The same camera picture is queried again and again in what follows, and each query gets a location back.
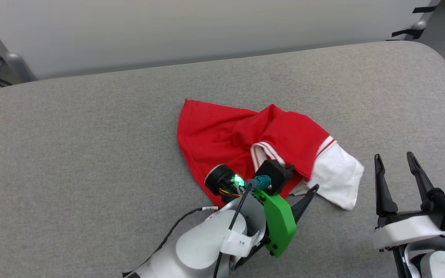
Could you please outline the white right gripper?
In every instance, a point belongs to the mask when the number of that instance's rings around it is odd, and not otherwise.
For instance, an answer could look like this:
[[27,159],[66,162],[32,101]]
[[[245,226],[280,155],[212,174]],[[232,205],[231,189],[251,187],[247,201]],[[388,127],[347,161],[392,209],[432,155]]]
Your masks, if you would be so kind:
[[392,248],[412,242],[445,235],[445,227],[439,227],[428,213],[430,209],[429,191],[434,187],[412,152],[407,152],[411,174],[415,176],[422,211],[398,212],[385,180],[385,167],[380,154],[374,156],[376,214],[378,217],[373,232],[373,249]]

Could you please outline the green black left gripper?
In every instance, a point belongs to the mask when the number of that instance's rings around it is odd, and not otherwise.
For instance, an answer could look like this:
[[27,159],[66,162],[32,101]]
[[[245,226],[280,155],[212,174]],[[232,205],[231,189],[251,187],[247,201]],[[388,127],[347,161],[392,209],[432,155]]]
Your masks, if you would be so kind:
[[[296,224],[319,190],[319,184],[314,185],[296,204],[290,206],[280,193],[284,185],[291,180],[293,169],[293,166],[262,164],[253,178],[265,179],[267,187],[256,188],[250,192],[240,210],[241,214],[244,209],[252,213],[264,213],[264,227],[260,224],[248,224],[249,232],[263,232],[259,243],[265,245],[270,255],[276,258],[281,256],[290,244],[297,230]],[[243,196],[246,181],[226,164],[221,164],[207,174],[205,187],[226,205],[236,197]]]

